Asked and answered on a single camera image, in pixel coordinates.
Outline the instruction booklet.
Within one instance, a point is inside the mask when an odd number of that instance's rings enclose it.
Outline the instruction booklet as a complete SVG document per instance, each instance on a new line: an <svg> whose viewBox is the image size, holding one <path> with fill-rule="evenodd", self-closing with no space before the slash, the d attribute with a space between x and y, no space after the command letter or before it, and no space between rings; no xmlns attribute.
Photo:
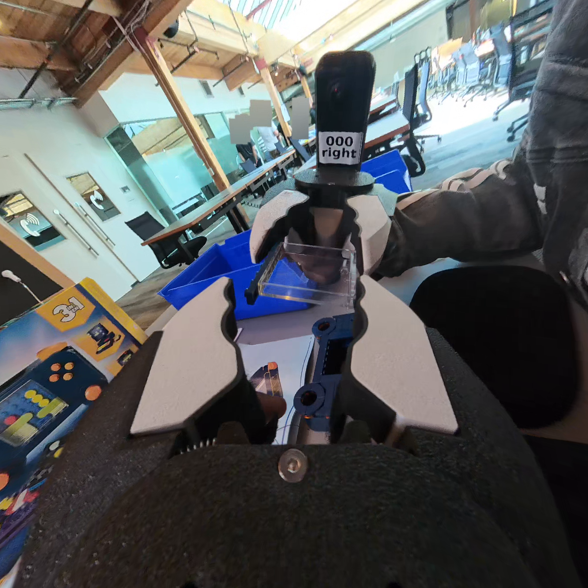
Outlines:
<svg viewBox="0 0 588 588"><path fill-rule="evenodd" d="M293 401L306 383L314 344L313 335L255 345L238 343L247 379L256 392L280 397L286 403L284 415L277 422L274 445L288 442L290 424L295 415Z"/></svg>

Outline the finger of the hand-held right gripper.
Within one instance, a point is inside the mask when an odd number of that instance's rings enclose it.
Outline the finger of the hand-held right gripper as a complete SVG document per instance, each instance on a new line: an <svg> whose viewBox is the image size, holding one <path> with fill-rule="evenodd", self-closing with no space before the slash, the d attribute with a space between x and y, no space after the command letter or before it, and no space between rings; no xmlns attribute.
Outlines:
<svg viewBox="0 0 588 588"><path fill-rule="evenodd" d="M348 199L352 210L349 241L356 253L359 275L370 275L383 258L392 221L378 195Z"/></svg>
<svg viewBox="0 0 588 588"><path fill-rule="evenodd" d="M251 261L260 263L289 233L297 213L307 212L309 196L294 189L275 195L258 211L249 237Z"/></svg>

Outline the large black wall panel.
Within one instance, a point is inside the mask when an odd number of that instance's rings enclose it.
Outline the large black wall panel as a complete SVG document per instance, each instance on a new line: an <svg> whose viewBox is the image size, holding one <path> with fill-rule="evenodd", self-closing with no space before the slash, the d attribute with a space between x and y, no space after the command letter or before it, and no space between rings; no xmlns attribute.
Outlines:
<svg viewBox="0 0 588 588"><path fill-rule="evenodd" d="M62 290L62 286L1 242L1 272L10 271L20 282L1 275L1 325L33 309Z"/></svg>

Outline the person's right forearm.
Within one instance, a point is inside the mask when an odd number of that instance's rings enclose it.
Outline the person's right forearm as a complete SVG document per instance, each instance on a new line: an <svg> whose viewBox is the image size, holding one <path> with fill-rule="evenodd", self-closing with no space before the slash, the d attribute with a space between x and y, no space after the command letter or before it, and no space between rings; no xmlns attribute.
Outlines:
<svg viewBox="0 0 588 588"><path fill-rule="evenodd" d="M545 192L522 150L409 193L390 218L376 273L396 277L441 258L479 262L534 252L545 239L538 194Z"/></svg>

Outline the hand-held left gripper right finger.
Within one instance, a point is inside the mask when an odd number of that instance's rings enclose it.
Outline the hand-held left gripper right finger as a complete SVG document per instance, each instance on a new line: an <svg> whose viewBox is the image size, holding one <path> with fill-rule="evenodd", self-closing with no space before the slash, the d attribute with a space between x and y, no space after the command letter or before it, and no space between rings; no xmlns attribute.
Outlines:
<svg viewBox="0 0 588 588"><path fill-rule="evenodd" d="M349 416L372 435L406 428L452 435L458 430L423 322L398 297L361 276L357 335L349 349Z"/></svg>

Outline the dark blue brick plate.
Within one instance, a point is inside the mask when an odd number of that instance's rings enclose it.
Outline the dark blue brick plate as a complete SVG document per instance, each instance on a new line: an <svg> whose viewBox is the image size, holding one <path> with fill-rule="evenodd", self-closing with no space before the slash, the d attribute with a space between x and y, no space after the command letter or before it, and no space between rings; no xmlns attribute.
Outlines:
<svg viewBox="0 0 588 588"><path fill-rule="evenodd" d="M264 276L268 273L268 271L273 271L272 267L274 265L274 261L276 256L280 253L280 250L283 246L283 243L275 244L264 260L261 262L260 268L255 273L253 280L251 280L249 286L246 288L244 294L246 303L250 306L253 306L260 295L260 284L264 279Z"/></svg>

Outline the dark blue brick console model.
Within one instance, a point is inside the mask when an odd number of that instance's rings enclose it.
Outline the dark blue brick console model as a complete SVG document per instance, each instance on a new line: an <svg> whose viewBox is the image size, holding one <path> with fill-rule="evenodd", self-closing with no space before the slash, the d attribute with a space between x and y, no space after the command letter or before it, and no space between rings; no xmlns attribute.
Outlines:
<svg viewBox="0 0 588 588"><path fill-rule="evenodd" d="M353 339L354 313L317 320L312 333L318 346L312 378L293 399L299 416L298 443L314 443L312 437L330 437L330 417L341 382L349 345Z"/></svg>

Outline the blue plastic bin with divider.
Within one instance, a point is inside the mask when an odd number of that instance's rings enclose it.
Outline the blue plastic bin with divider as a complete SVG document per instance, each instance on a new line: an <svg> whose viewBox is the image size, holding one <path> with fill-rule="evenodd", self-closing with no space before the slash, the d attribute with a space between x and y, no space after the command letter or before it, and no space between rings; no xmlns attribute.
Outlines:
<svg viewBox="0 0 588 588"><path fill-rule="evenodd" d="M164 286L158 294L180 310L220 277L228 277L235 290L235 318L258 318L302 311L310 304L295 300L260 296L254 305L248 305L245 290L249 287L261 264L253 264L249 252L251 231L241 232L226 239L222 245L214 244L201 254L178 276Z"/></svg>

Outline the black bumpy cushion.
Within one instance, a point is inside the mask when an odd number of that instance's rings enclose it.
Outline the black bumpy cushion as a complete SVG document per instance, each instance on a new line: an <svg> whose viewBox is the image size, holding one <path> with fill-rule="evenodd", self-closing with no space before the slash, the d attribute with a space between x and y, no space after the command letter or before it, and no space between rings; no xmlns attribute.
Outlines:
<svg viewBox="0 0 588 588"><path fill-rule="evenodd" d="M524 266L444 270L416 289L410 308L437 330L517 427L564 418L580 387L570 304L548 274Z"/></svg>

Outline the person's left hand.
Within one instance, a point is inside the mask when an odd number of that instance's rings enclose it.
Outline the person's left hand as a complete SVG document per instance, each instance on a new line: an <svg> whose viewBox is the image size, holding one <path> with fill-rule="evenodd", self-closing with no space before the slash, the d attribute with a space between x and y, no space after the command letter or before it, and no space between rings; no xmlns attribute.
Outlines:
<svg viewBox="0 0 588 588"><path fill-rule="evenodd" d="M262 408L265 421L279 420L287 410L286 401L280 396L272 396L265 393L256 393L256 397Z"/></svg>

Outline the yellow blue brick set box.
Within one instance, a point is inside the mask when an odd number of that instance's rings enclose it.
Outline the yellow blue brick set box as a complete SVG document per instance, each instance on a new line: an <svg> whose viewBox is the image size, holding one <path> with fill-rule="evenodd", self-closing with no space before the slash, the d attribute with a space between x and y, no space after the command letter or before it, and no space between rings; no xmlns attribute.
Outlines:
<svg viewBox="0 0 588 588"><path fill-rule="evenodd" d="M147 335L85 278L1 327L1 582L65 438Z"/></svg>

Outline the long wooden table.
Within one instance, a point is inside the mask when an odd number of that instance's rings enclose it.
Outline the long wooden table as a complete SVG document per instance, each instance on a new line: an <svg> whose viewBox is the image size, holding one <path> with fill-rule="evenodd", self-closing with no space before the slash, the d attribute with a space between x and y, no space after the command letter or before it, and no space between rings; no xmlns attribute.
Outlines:
<svg viewBox="0 0 588 588"><path fill-rule="evenodd" d="M177 233L183 233L193 227L202 224L204 220L211 217L218 211L226 213L227 210L232 210L242 200L242 194L254 183L264 180L266 175L276 168L281 168L283 162L289 162L295 156L294 147L288 148L279 157L269 161L262 165L260 168L256 168L251 173L248 173L243 178L239 179L233 185L230 185L227 189L218 193L211 200L201 205L188 215L181 217L174 223L166 226L158 233L154 234L149 239L144 240L141 245L148 246L152 243L158 242L169 236Z"/></svg>

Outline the black office chair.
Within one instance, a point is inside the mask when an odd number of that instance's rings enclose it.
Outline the black office chair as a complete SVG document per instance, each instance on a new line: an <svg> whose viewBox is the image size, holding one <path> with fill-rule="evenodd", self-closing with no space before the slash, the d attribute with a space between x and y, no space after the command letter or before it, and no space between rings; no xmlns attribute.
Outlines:
<svg viewBox="0 0 588 588"><path fill-rule="evenodd" d="M125 224L143 241L151 239L164 229L149 212L144 212ZM204 236L189 238L185 232L180 232L164 236L163 239L149 244L149 247L159 265L163 269L171 269L180 265L190 265L199 257L207 241Z"/></svg>
<svg viewBox="0 0 588 588"><path fill-rule="evenodd" d="M402 158L408 168L411 178L420 177L426 172L422 158L425 139L435 138L442 141L441 135L416 135L416 129L432 119L432 113L427 101L427 91L431 68L431 48L428 47L414 56L414 65L405 74L405 97L402 106L403 116L409 123L409 128L402 134L401 151L408 154Z"/></svg>

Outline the transparent brick window panel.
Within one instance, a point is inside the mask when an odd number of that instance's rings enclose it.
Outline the transparent brick window panel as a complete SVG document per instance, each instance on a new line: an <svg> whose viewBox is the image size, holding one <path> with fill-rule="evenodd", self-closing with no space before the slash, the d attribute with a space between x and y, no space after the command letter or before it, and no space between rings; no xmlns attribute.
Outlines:
<svg viewBox="0 0 588 588"><path fill-rule="evenodd" d="M264 276L260 296L295 300L311 305L333 304L352 309L356 296L356 253L342 249L344 257L339 280L331 285L320 286L310 280L299 264L304 244L282 242L271 273Z"/></svg>

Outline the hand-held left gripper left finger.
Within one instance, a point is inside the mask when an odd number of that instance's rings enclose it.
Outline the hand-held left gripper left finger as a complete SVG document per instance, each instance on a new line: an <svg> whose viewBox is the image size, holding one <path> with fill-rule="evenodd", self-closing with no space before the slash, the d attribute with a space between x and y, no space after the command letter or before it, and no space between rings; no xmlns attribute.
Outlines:
<svg viewBox="0 0 588 588"><path fill-rule="evenodd" d="M185 304L162 331L132 436L180 430L239 380L232 280L220 277Z"/></svg>

